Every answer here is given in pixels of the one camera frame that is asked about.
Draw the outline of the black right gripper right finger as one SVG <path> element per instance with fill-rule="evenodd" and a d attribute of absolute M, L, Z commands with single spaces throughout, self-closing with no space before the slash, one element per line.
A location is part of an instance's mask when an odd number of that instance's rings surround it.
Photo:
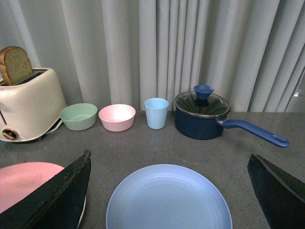
<path fill-rule="evenodd" d="M 305 227 L 305 184 L 260 155 L 247 165 L 254 193 L 272 229 Z"/>

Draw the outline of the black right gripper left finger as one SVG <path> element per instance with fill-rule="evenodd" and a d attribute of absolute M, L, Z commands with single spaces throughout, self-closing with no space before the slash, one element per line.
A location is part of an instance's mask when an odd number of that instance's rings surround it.
<path fill-rule="evenodd" d="M 91 152 L 0 215 L 2 229 L 76 229 L 91 173 Z"/>

